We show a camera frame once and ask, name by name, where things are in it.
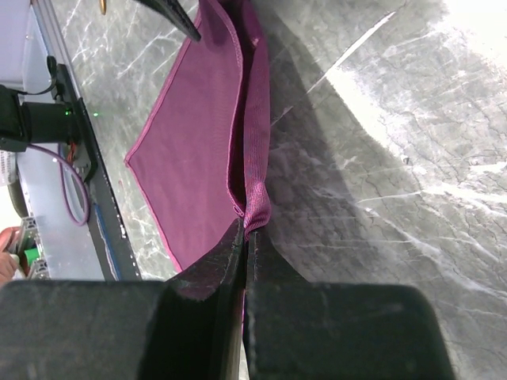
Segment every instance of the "cable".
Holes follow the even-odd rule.
[[[60,157],[55,152],[52,152],[49,149],[43,148],[42,146],[37,146],[33,144],[29,144],[29,148],[32,150],[37,150],[39,152],[45,153],[52,158],[54,158],[60,166],[60,178],[62,182],[62,190],[63,190],[63,198],[65,200],[65,207],[67,208],[67,212],[69,216],[71,217],[72,222],[74,222],[77,226],[84,226],[88,223],[88,219],[90,218],[90,200],[88,198],[88,192],[86,191],[85,183],[83,182],[82,178],[79,176],[79,174],[75,171],[75,169],[72,167],[71,164],[69,164],[67,161],[65,161],[64,158]],[[65,179],[63,177],[63,168],[66,168],[71,172],[71,176],[75,179],[76,183],[78,184],[79,191],[81,192],[82,198],[83,198],[83,209],[84,209],[84,216],[81,220],[76,219],[74,214],[72,213],[71,205],[69,204],[69,199],[67,198],[67,190],[65,189]]]

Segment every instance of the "person's hand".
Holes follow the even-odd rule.
[[[19,228],[5,228],[0,233],[0,285],[10,281],[17,270],[17,262],[6,251],[16,241]]]
[[[8,252],[0,253],[0,285],[13,279],[17,270],[17,262]]]

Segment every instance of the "maroon fabric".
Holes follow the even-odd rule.
[[[168,254],[186,269],[238,216],[265,225],[269,61],[248,0],[200,0],[199,43],[186,40],[128,153]]]

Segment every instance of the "marble table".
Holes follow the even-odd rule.
[[[414,285],[456,374],[507,373],[507,5],[253,0],[269,38],[269,230],[310,280]],[[174,268],[123,158],[182,35],[53,0],[144,278]],[[196,2],[183,2],[191,14]]]

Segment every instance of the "brass tip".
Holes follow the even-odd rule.
[[[101,3],[101,13],[105,14],[105,11],[107,10],[107,5],[105,3],[105,0],[99,0],[99,2]]]

